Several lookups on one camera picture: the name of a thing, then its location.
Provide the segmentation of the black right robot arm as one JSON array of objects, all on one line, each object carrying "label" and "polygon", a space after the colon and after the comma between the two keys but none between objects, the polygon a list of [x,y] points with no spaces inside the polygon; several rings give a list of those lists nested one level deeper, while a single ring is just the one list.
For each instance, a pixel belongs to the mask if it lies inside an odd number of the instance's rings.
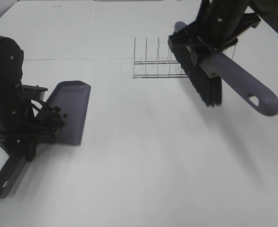
[{"label": "black right robot arm", "polygon": [[168,45],[180,66],[196,66],[207,56],[236,45],[238,37],[260,23],[246,13],[248,0],[203,0],[194,21],[178,21]]}]

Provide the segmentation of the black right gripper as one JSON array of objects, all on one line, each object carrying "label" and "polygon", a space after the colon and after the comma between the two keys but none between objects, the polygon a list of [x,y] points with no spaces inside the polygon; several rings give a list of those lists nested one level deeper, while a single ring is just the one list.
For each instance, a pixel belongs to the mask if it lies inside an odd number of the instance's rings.
[{"label": "black right gripper", "polygon": [[175,59],[199,65],[207,56],[237,43],[249,28],[256,28],[260,17],[245,13],[246,7],[201,7],[196,20],[168,38]]}]

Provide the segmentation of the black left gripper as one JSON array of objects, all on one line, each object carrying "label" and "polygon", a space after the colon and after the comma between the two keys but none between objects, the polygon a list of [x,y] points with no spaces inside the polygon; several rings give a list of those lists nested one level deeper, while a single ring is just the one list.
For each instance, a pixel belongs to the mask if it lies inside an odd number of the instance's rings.
[{"label": "black left gripper", "polygon": [[50,105],[34,100],[41,105],[26,105],[17,112],[0,107],[0,147],[13,148],[18,145],[26,161],[31,162],[36,156],[39,139],[54,139],[58,128],[48,123]]}]

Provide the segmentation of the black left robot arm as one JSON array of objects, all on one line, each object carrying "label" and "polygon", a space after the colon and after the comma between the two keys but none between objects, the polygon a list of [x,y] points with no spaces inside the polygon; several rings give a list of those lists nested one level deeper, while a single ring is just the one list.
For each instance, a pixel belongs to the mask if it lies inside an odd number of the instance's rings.
[{"label": "black left robot arm", "polygon": [[61,108],[43,101],[46,88],[24,86],[24,52],[0,36],[0,146],[9,155],[32,161],[40,138],[55,138],[64,126]]}]

